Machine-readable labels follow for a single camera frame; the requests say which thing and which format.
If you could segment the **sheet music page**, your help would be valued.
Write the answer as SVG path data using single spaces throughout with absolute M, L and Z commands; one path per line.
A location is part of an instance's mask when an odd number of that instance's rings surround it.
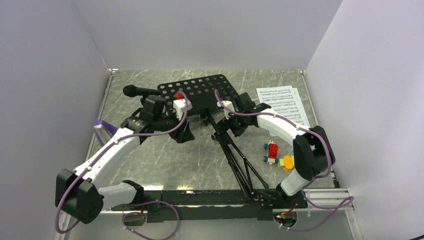
M 261 100 L 270 100 L 282 98 L 283 96 L 293 96 L 294 88 L 291 85 L 277 87 L 262 87 L 256 89 L 258 98 Z
M 297 88 L 294 87 L 293 96 L 285 95 L 261 101 L 270 105 L 279 115 L 298 124 L 311 126 Z

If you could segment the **black desktop microphone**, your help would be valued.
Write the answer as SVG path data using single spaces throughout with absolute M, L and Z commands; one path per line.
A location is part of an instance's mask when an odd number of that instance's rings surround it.
M 143 88 L 143 87 L 137 87 L 135 85 L 126 85 L 123 88 L 123 94 L 127 97 L 130 98 L 135 98 L 140 96 L 140 103 L 142 106 L 144 106 L 145 104 L 145 100 L 148 96 L 150 95 L 154 95 L 154 96 L 160 96 L 161 92 L 157 89 L 152 89 L 152 88 Z

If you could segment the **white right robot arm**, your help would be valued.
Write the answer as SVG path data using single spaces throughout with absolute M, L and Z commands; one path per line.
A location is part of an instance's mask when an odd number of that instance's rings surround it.
M 278 184 L 276 202 L 288 208 L 295 202 L 296 194 L 314 180 L 327 177 L 335 162 L 325 130 L 320 126 L 307 127 L 280 114 L 266 103 L 255 105 L 246 111 L 236 112 L 221 101 L 214 91 L 217 105 L 229 114 L 238 128 L 255 126 L 272 132 L 293 147 L 294 169 Z

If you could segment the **black tripod music stand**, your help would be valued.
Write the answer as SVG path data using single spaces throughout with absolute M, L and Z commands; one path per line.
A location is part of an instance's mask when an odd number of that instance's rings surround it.
M 241 136 L 251 121 L 240 120 L 236 116 L 230 119 L 223 117 L 221 120 L 215 120 L 213 117 L 213 114 L 220 110 L 220 105 L 216 102 L 215 91 L 218 91 L 223 102 L 229 101 L 239 111 L 249 110 L 255 106 L 254 101 L 247 93 L 239 94 L 223 74 L 161 83 L 157 89 L 166 99 L 168 112 L 176 111 L 176 107 L 172 104 L 174 100 L 179 99 L 178 92 L 186 93 L 192 103 L 192 109 L 188 111 L 188 114 L 190 116 L 198 115 L 205 126 L 213 127 L 214 132 L 211 134 L 211 138 L 219 143 L 228 165 L 246 197 L 252 196 L 255 192 L 251 176 L 257 177 L 265 189 L 269 188 L 268 183 L 230 136 L 231 134 L 236 137 Z

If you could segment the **purple metronome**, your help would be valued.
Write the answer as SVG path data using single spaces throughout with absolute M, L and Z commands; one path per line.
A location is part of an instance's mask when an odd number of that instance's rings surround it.
M 96 120 L 93 130 L 98 143 L 104 146 L 116 134 L 118 128 L 104 120 Z

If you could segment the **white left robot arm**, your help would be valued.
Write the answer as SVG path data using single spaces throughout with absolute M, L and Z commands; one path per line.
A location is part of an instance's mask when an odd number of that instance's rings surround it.
M 187 120 L 192 103 L 183 92 L 176 94 L 170 113 L 165 99 L 149 95 L 143 107 L 127 117 L 98 152 L 74 170 L 63 169 L 56 177 L 56 218 L 61 212 L 89 224 L 101 211 L 119 205 L 139 209 L 145 200 L 144 187 L 132 180 L 106 187 L 99 185 L 133 150 L 149 137 L 169 135 L 177 143 L 194 139 Z

